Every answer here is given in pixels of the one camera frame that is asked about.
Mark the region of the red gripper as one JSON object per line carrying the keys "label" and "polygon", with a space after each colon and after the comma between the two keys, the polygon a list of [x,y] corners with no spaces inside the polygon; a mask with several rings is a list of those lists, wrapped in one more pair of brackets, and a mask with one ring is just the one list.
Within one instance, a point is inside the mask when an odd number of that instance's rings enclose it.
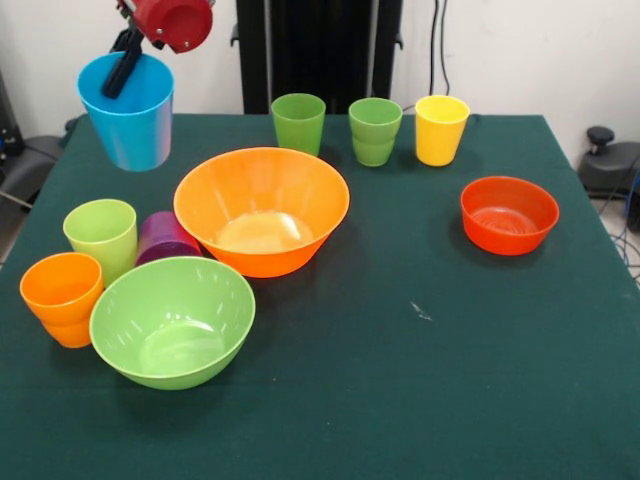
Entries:
{"label": "red gripper", "polygon": [[142,55],[144,37],[175,53],[189,52],[208,37],[213,25],[213,5],[207,0],[140,0],[133,2],[133,22],[138,29],[117,35],[110,53],[121,53],[107,75],[101,93],[117,99]]}

